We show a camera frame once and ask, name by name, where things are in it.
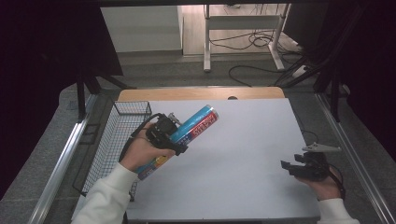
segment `spray can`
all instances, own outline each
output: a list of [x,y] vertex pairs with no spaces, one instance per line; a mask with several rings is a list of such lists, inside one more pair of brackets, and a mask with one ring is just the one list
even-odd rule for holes
[[[170,140],[173,143],[186,146],[218,119],[219,114],[216,110],[212,106],[206,105],[178,127],[177,131],[170,136]],[[135,172],[140,180],[144,180],[167,161],[166,157],[155,158],[148,164],[138,167]]]

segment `gray floor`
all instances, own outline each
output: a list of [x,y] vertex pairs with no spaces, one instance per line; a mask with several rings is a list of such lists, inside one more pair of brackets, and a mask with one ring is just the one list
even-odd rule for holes
[[[162,57],[150,60],[146,58],[120,58],[123,64],[125,77],[120,80],[139,88],[150,87],[186,87],[186,86],[240,86],[228,78],[228,70],[239,64],[254,65],[261,68],[275,69],[268,55],[253,56],[227,56],[214,57],[212,72],[205,73],[201,58],[186,58],[180,56]],[[270,74],[253,70],[238,70],[235,74],[254,86],[267,86],[273,84],[279,74]],[[302,129],[318,135],[319,142],[324,145],[339,146],[333,131],[318,106],[318,101],[312,91],[311,78],[299,85],[285,89],[286,96],[290,99],[296,117]],[[113,96],[117,88],[103,80],[102,86],[106,93]],[[53,167],[58,160],[64,144],[71,133],[77,120],[78,111],[75,107],[77,100],[76,87],[65,89],[60,95],[59,107],[43,134],[34,152],[25,163],[23,169],[9,188],[4,199],[0,202],[1,223],[26,223],[45,187]],[[98,107],[109,108],[106,101],[100,101]],[[371,177],[381,189],[388,201],[389,208],[396,211],[396,164],[377,140],[370,134],[365,126],[348,107],[346,98],[340,99],[341,123],[346,130],[353,146],[356,148],[361,160],[365,164]],[[106,119],[106,110],[95,115],[92,123]],[[307,144],[316,141],[309,133],[304,134]],[[46,223],[69,223],[78,199],[78,192],[71,186],[78,173],[78,165],[84,155],[89,154],[92,146],[80,145],[70,169],[65,175],[64,182],[52,204]],[[328,154],[329,161],[337,165],[346,179],[346,208],[350,215],[359,219],[361,223],[381,223],[370,200],[367,198],[361,183],[351,169],[345,155],[340,153]],[[302,220],[265,220],[262,223],[316,223],[316,218]]]

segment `metal frame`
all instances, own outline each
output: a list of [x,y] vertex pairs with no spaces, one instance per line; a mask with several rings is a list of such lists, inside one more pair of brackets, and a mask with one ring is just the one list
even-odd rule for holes
[[277,15],[261,16],[210,16],[210,5],[205,9],[205,50],[204,50],[204,71],[210,72],[210,37],[211,30],[250,30],[250,29],[275,29],[274,41],[268,45],[268,49],[273,56],[276,69],[285,70],[285,66],[277,52],[277,43],[283,24],[285,23],[286,14],[290,4],[286,4],[283,13]]
[[87,112],[85,114],[84,119],[77,123],[70,134],[69,139],[64,146],[64,150],[55,165],[55,168],[52,171],[51,176],[49,177],[49,181],[47,182],[46,187],[43,190],[43,193],[38,200],[35,209],[28,221],[28,223],[43,223],[48,211],[50,210],[50,206],[55,198],[56,193],[58,192],[59,187],[64,179],[64,174],[67,171],[70,161],[73,158],[73,154],[78,146],[78,141],[84,133],[85,126],[88,123],[88,120],[91,116],[91,111],[94,103],[96,102],[97,95],[91,95],[88,99],[86,108]]
[[343,129],[341,123],[337,122],[332,116],[332,112],[328,109],[329,103],[327,102],[325,93],[316,94],[319,104],[326,115],[332,129],[341,144],[341,148],[344,150],[346,157],[348,158],[356,176],[358,177],[361,185],[366,191],[367,196],[373,204],[375,211],[377,212],[382,223],[395,224],[395,217],[389,210],[389,206],[378,186],[375,184],[374,180],[368,174],[366,168],[364,167],[359,155],[356,153],[355,148],[351,144],[346,132]]

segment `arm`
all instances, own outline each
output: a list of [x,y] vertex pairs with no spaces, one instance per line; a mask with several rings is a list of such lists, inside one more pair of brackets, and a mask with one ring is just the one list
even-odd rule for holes
[[317,194],[320,211],[318,224],[360,224],[347,212],[344,201],[341,199],[340,190],[329,176],[320,182],[297,179],[308,185]]
[[137,179],[132,171],[154,158],[173,155],[173,150],[153,147],[146,139],[146,130],[140,132],[111,174],[96,181],[89,190],[84,206],[72,223],[121,223],[130,200],[129,190]]

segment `wall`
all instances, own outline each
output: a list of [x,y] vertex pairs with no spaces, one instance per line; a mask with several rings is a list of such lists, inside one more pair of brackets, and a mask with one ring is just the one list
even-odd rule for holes
[[396,161],[396,6],[372,1],[341,52],[341,81],[353,111]]
[[103,7],[116,52],[181,49],[181,9],[170,7]]

